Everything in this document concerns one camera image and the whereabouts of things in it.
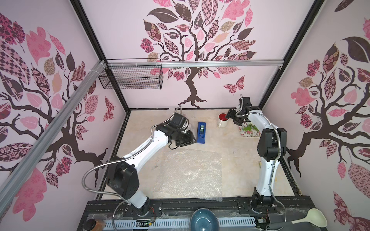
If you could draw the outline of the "blue tape dispenser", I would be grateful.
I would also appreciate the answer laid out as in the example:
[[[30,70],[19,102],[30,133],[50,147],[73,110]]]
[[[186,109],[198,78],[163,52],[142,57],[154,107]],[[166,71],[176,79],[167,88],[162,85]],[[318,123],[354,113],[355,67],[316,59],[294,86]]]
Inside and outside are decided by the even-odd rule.
[[[197,143],[205,144],[205,140],[206,140],[206,123],[198,122]]]

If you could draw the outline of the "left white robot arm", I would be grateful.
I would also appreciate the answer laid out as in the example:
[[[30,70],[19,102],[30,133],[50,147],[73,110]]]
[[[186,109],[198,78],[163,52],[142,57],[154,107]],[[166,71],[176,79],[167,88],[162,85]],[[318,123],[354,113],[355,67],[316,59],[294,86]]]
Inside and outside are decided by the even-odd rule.
[[[114,158],[108,167],[108,186],[143,216],[149,211],[150,199],[139,190],[138,173],[156,152],[165,146],[175,144],[175,148],[196,142],[193,132],[188,128],[189,120],[182,114],[174,113],[171,118],[151,129],[151,136],[138,148],[121,158]]]

